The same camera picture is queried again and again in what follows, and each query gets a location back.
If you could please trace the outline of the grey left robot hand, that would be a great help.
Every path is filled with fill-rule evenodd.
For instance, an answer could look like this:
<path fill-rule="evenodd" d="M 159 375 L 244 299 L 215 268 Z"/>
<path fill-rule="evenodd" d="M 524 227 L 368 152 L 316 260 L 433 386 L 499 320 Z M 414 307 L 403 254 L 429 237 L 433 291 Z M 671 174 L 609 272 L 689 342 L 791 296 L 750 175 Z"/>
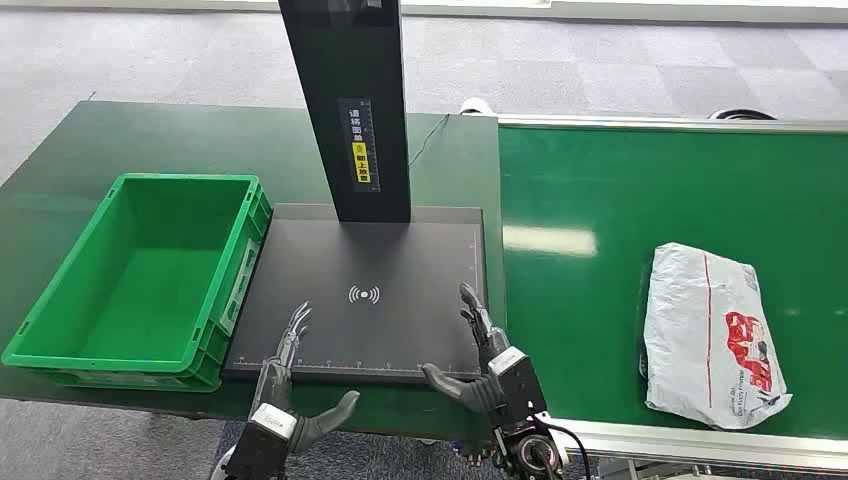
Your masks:
<path fill-rule="evenodd" d="M 308 300 L 301 303 L 291 314 L 274 354 L 262 362 L 259 380 L 254 393 L 251 414 L 263 404 L 271 405 L 292 418 L 287 430 L 289 451 L 293 454 L 305 452 L 318 440 L 338 430 L 353 415 L 360 393 L 346 392 L 335 407 L 325 412 L 306 417 L 296 414 L 291 407 L 292 366 L 301 338 L 308 330 L 308 317 L 312 307 Z"/>

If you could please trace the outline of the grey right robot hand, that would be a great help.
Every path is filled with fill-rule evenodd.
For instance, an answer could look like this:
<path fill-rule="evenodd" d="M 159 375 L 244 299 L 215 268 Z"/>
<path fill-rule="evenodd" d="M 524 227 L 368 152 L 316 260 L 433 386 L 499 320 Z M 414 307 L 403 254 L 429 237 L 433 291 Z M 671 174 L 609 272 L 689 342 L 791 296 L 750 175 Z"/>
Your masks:
<path fill-rule="evenodd" d="M 503 391 L 498 380 L 490 372 L 488 363 L 510 346 L 505 332 L 492 323 L 488 310 L 478 297 L 476 290 L 468 283 L 461 283 L 460 298 L 466 309 L 460 312 L 472 330 L 478 350 L 481 377 L 463 382 L 447 376 L 432 363 L 426 363 L 421 370 L 429 385 L 468 410 L 488 414 L 502 404 Z"/>

